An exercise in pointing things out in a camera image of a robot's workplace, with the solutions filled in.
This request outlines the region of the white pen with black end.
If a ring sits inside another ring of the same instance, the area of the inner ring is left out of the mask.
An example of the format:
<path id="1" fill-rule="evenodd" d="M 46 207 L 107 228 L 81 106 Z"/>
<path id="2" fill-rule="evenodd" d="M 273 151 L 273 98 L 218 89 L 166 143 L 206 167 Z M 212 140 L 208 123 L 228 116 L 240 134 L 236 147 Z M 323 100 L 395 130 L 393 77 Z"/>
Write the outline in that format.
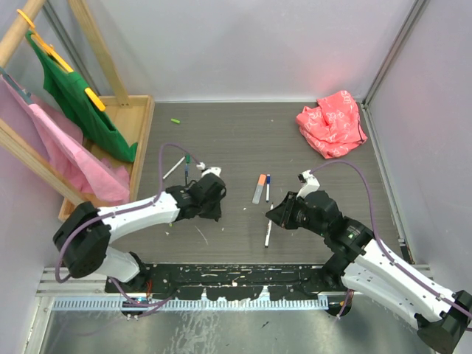
<path id="1" fill-rule="evenodd" d="M 274 208 L 274 204 L 271 203 L 269 211 L 271 211 Z M 268 225 L 266 228 L 266 233 L 265 233 L 265 240 L 264 240 L 264 247 L 267 249 L 269 247 L 269 242 L 270 242 L 270 236 L 271 236 L 271 228 L 272 228 L 272 219 L 267 217 L 268 219 Z"/>

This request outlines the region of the grey highlighter with orange tip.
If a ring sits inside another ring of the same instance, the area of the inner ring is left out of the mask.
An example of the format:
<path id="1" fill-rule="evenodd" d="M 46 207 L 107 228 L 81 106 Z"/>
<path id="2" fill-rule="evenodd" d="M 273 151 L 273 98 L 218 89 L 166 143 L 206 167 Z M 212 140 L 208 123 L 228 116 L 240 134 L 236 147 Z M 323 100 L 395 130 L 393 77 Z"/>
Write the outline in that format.
<path id="1" fill-rule="evenodd" d="M 253 198 L 251 202 L 253 204 L 259 204 L 261 196 L 263 194 L 264 184 L 258 184 L 255 188 Z"/>

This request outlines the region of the white marker with blue end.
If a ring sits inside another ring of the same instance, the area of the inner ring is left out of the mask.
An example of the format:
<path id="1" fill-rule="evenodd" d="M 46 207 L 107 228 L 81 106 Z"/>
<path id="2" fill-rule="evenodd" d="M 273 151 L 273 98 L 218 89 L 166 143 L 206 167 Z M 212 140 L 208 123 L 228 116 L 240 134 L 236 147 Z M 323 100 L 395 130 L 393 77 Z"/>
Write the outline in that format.
<path id="1" fill-rule="evenodd" d="M 270 184 L 266 183 L 265 185 L 265 201 L 268 203 L 270 201 Z"/>

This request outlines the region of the orange highlighter cap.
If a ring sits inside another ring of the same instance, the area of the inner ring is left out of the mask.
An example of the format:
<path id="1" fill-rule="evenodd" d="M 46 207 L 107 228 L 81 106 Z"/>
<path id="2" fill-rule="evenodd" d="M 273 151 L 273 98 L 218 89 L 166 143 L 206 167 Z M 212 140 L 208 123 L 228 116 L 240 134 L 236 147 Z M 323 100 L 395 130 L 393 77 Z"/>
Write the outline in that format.
<path id="1" fill-rule="evenodd" d="M 257 184 L 263 186 L 266 183 L 266 178 L 265 174 L 260 174 Z"/>

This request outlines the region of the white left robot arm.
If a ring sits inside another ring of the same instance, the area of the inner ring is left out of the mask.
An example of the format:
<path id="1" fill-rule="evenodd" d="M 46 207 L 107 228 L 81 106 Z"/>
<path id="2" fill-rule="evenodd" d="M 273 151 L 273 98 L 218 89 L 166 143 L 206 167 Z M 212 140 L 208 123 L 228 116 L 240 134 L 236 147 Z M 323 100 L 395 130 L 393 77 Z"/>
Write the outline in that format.
<path id="1" fill-rule="evenodd" d="M 158 195 L 120 206 L 96 208 L 92 202 L 79 204 L 53 237 L 60 252 L 59 263 L 69 273 L 57 282 L 102 274 L 139 292 L 150 279 L 150 270 L 133 252 L 114 249 L 116 240 L 158 224 L 193 218 L 218 221 L 226 185 L 221 169 L 205 169 L 189 186 L 168 187 Z"/>

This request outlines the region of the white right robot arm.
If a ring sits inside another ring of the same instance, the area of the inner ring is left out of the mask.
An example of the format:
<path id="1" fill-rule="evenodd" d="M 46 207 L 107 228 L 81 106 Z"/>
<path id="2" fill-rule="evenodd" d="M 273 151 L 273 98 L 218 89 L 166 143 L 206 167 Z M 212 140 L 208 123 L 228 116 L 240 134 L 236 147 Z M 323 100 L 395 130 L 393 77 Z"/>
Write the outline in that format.
<path id="1" fill-rule="evenodd" d="M 363 223 L 342 215 L 324 191 L 304 198 L 288 192 L 266 214 L 283 229 L 303 228 L 323 238 L 332 251 L 323 280 L 370 297 L 408 322 L 437 353 L 453 353 L 471 324 L 471 294 L 429 279 L 389 249 Z"/>

